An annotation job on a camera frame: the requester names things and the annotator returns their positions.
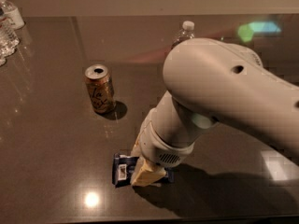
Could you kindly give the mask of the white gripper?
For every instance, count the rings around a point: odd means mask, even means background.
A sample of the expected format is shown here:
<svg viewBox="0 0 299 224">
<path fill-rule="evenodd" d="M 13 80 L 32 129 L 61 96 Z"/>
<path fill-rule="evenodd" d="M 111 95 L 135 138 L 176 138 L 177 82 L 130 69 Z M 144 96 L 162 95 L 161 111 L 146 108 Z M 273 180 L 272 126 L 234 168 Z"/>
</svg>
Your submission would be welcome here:
<svg viewBox="0 0 299 224">
<path fill-rule="evenodd" d="M 160 180 L 166 175 L 164 168 L 180 165 L 193 151 L 194 143 L 171 147 L 163 141 L 154 129 L 154 114 L 152 108 L 141 124 L 131 151 L 132 156 L 139 157 L 131 177 L 132 186 L 146 187 Z"/>
</svg>

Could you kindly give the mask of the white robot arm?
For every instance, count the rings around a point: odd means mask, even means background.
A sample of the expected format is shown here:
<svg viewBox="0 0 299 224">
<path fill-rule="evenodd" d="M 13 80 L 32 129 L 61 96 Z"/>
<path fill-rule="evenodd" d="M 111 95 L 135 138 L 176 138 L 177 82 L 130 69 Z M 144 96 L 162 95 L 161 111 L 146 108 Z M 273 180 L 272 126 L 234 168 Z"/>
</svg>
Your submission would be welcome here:
<svg viewBox="0 0 299 224">
<path fill-rule="evenodd" d="M 163 80 L 166 92 L 145 117 L 132 150 L 138 158 L 132 185 L 164 177 L 217 123 L 299 158 L 299 88 L 265 70 L 253 50 L 189 39 L 168 53 Z"/>
</svg>

